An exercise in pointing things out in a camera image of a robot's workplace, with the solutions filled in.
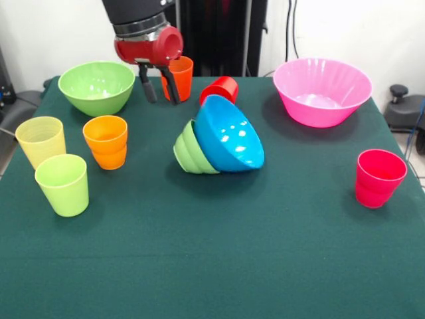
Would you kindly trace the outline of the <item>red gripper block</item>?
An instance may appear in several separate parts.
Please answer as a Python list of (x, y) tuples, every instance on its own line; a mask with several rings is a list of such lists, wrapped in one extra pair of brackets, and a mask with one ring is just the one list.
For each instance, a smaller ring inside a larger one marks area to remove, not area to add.
[(136, 37), (116, 37), (114, 48), (124, 62), (139, 64), (139, 78), (149, 103), (156, 103), (157, 95), (147, 76), (148, 64), (159, 66), (158, 69), (166, 80), (171, 103), (177, 105), (181, 102), (173, 73), (168, 67), (170, 62), (180, 58), (183, 52), (183, 38), (177, 28), (166, 25), (156, 31)]

